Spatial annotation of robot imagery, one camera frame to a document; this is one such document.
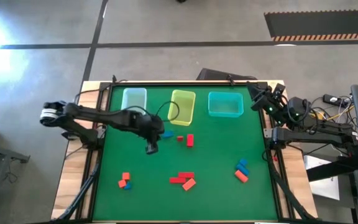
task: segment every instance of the gray floor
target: gray floor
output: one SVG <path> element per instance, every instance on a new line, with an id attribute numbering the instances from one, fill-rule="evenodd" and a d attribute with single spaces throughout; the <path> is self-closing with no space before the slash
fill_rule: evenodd
<path id="1" fill-rule="evenodd" d="M 0 44 L 90 43 L 100 6 L 0 0 Z M 358 9 L 358 1 L 110 0 L 99 42 L 270 40 L 263 12 L 330 9 Z M 0 50 L 0 145 L 31 155 L 27 165 L 12 164 L 19 180 L 0 189 L 0 223 L 50 218 L 67 142 L 39 114 L 45 101 L 73 98 L 87 57 L 88 49 Z M 284 80 L 290 96 L 310 100 L 348 95 L 358 83 L 358 45 L 98 49 L 90 80 L 194 80 L 203 67 Z M 351 222 L 348 208 L 318 197 L 316 204 L 321 218 Z"/>

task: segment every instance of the light blue bin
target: light blue bin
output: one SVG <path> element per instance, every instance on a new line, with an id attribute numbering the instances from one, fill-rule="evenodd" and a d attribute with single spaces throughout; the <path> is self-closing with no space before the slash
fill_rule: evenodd
<path id="1" fill-rule="evenodd" d="M 210 116 L 238 118 L 244 113 L 241 93 L 210 92 L 208 95 Z"/>

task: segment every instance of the green mat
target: green mat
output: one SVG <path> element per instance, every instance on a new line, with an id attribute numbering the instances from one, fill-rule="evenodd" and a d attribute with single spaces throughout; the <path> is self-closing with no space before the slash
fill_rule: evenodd
<path id="1" fill-rule="evenodd" d="M 262 160 L 264 139 L 257 112 L 250 109 L 245 86 L 145 86 L 147 107 L 155 113 L 169 101 L 173 90 L 196 93 L 190 126 L 165 123 L 175 136 L 158 142 L 159 152 L 145 153 L 146 141 L 132 133 L 109 128 L 106 133 L 94 220 L 277 220 L 267 163 Z M 114 87 L 111 111 L 121 108 L 124 87 Z M 244 96 L 244 114 L 217 118 L 208 114 L 208 93 L 239 92 Z M 159 115 L 167 118 L 169 105 Z M 195 145 L 186 147 L 186 135 L 194 134 Z M 176 136 L 184 136 L 178 142 Z M 248 160 L 249 181 L 235 176 L 241 158 Z M 185 192 L 170 184 L 178 172 L 194 172 L 196 185 Z M 131 173 L 132 189 L 117 182 Z"/>

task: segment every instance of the plastic bin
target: plastic bin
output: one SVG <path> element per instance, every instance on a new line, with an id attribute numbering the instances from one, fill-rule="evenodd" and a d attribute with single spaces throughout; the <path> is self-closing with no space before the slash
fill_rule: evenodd
<path id="1" fill-rule="evenodd" d="M 145 88 L 126 88 L 122 96 L 121 109 L 123 110 L 130 106 L 140 106 L 146 110 L 146 102 L 147 90 Z M 130 110 L 145 114 L 145 111 L 140 108 L 131 108 Z"/>
<path id="2" fill-rule="evenodd" d="M 173 103 L 170 104 L 168 111 L 168 119 L 172 124 L 189 126 L 193 120 L 194 104 L 196 102 L 196 93 L 192 91 L 173 90 L 171 101 L 174 101 L 179 106 L 178 108 Z"/>
<path id="3" fill-rule="evenodd" d="M 210 116 L 238 118 L 244 113 L 241 93 L 210 92 L 208 95 Z"/>

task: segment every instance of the white paper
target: white paper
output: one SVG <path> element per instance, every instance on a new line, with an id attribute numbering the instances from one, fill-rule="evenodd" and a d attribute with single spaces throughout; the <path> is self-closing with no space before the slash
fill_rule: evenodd
<path id="1" fill-rule="evenodd" d="M 318 159 L 313 156 L 305 156 L 304 160 L 306 169 L 330 163 L 330 161 Z M 315 195 L 339 200 L 338 177 L 330 177 L 310 182 L 310 188 L 311 192 Z"/>

